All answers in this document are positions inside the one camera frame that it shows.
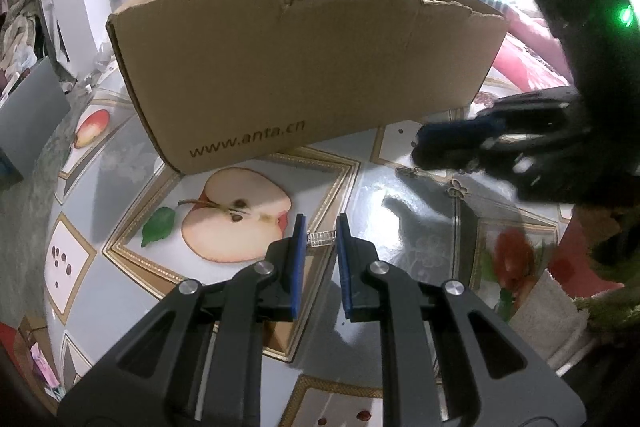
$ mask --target concrete floor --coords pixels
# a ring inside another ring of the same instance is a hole
[[[89,95],[76,86],[67,99],[71,111],[42,150],[31,176],[0,192],[0,322],[12,327],[25,313],[44,316],[44,253],[56,177]]]

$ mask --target metal screw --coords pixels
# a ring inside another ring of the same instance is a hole
[[[178,290],[183,295],[193,295],[198,291],[198,281],[194,281],[193,279],[187,279],[186,281],[182,281],[178,286]]]
[[[376,275],[384,275],[389,271],[389,265],[384,261],[373,261],[373,263],[369,265],[369,269]]]
[[[462,295],[462,292],[465,290],[465,285],[460,281],[451,280],[445,283],[444,289],[451,295]]]
[[[273,264],[269,263],[269,261],[258,261],[254,264],[254,270],[256,270],[260,275],[269,275],[275,267]]]

